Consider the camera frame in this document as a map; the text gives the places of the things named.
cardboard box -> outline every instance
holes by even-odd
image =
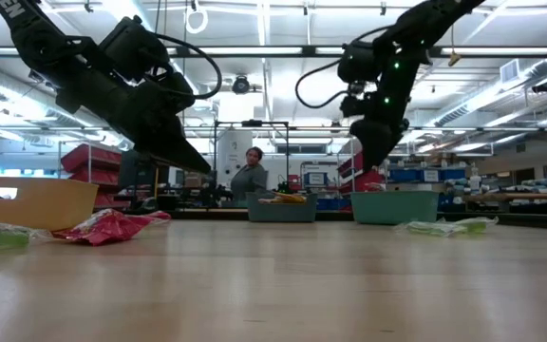
[[[204,176],[197,172],[187,172],[185,174],[186,187],[201,187],[204,183]]]
[[[14,199],[0,199],[0,222],[57,231],[92,215],[99,187],[76,180],[0,177],[0,188],[17,189]]]

teal plastic bin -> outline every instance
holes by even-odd
[[[364,224],[435,222],[438,196],[434,191],[386,191],[351,194],[353,217]]]
[[[273,198],[247,193],[248,220],[250,222],[314,222],[318,195],[310,194],[305,204],[262,204],[258,199]]]

yellow object in bin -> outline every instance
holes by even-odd
[[[307,200],[300,195],[288,195],[276,193],[275,198],[273,199],[259,199],[258,202],[261,204],[305,204]]]

person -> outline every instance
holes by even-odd
[[[258,147],[251,147],[246,151],[246,165],[244,165],[232,179],[232,193],[235,202],[246,200],[246,193],[265,191],[267,172],[260,164],[263,151]]]

wooden table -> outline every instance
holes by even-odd
[[[0,251],[4,341],[547,341],[547,230],[179,220]]]

